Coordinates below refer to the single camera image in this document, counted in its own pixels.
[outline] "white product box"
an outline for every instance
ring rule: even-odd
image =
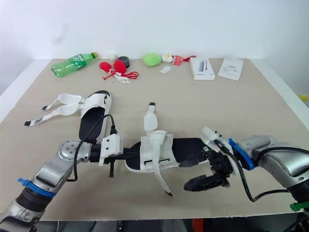
[[[214,80],[216,77],[207,58],[190,58],[194,80]]]
[[[238,81],[241,75],[243,60],[232,57],[225,57],[218,76]]]

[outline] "slipper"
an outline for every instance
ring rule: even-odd
[[[64,105],[39,119],[26,121],[25,126],[35,126],[50,119],[51,117],[57,115],[68,116],[74,114],[77,110],[81,110],[79,137],[81,140],[85,140],[90,130],[99,121],[99,119],[109,113],[112,104],[111,95],[105,90],[97,91],[91,94],[88,98],[63,93],[60,94],[57,99],[53,101],[53,103],[44,106],[42,110],[50,110],[57,101],[60,101]],[[106,120],[104,119],[95,126],[92,133],[88,137],[88,141],[91,143],[96,143],[97,141],[101,142],[105,133],[105,126]]]
[[[173,196],[160,170],[177,166],[192,167],[206,162],[202,151],[205,144],[200,138],[174,139],[172,134],[167,134],[164,130],[156,130],[157,119],[154,112],[155,104],[152,102],[144,117],[147,136],[141,137],[140,142],[131,147],[131,150],[139,153],[139,156],[127,159],[125,165],[132,172],[154,172],[165,192]]]
[[[110,111],[112,105],[112,97],[109,92],[101,90],[91,94],[86,98],[84,107],[81,110],[81,125],[79,127],[80,140],[86,140],[92,144],[101,143],[104,133],[107,118],[101,120],[93,129],[90,135],[89,132],[93,126]]]

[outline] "beige tabletop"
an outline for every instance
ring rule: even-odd
[[[173,66],[167,74],[159,71],[166,65],[146,67],[131,60],[129,71],[140,76],[130,84],[119,83],[99,68],[101,60],[64,78],[55,77],[53,60],[16,107],[0,124],[0,210],[17,197],[23,187],[22,177],[31,179],[39,168],[57,152],[67,139],[77,139],[80,113],[57,116],[40,125],[25,128],[24,122],[43,116],[42,106],[61,93],[86,97],[98,90],[112,94],[110,113],[114,116],[125,147],[145,135],[143,117],[149,102],[156,103],[158,129],[173,133],[175,138],[200,137],[208,126],[225,138],[235,141],[252,134],[269,134],[277,140],[309,148],[309,131],[286,102],[262,76],[251,61],[245,59],[239,81],[216,77],[214,81],[194,81],[189,63]],[[221,59],[211,59],[215,73]],[[239,176],[229,178],[230,188],[217,187],[203,192],[188,192],[183,185],[193,177],[211,174],[209,164],[193,168],[162,171],[174,193],[168,196],[154,174],[137,174],[127,170],[123,161],[115,165],[115,178],[108,178],[109,166],[96,163],[78,165],[78,181],[64,185],[42,217],[44,220],[109,220],[153,218],[213,218],[280,214],[291,212],[294,200],[287,193],[263,197],[256,203],[248,200]],[[246,172],[255,196],[282,188],[261,168]]]

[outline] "white cable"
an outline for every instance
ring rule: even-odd
[[[131,80],[125,76],[118,76],[115,74],[114,77],[122,84],[129,84],[131,82]]]

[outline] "green bottle cap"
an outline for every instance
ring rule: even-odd
[[[93,52],[93,53],[91,53],[91,54],[92,54],[92,56],[93,56],[94,59],[98,57],[98,54],[97,54],[96,52]]]

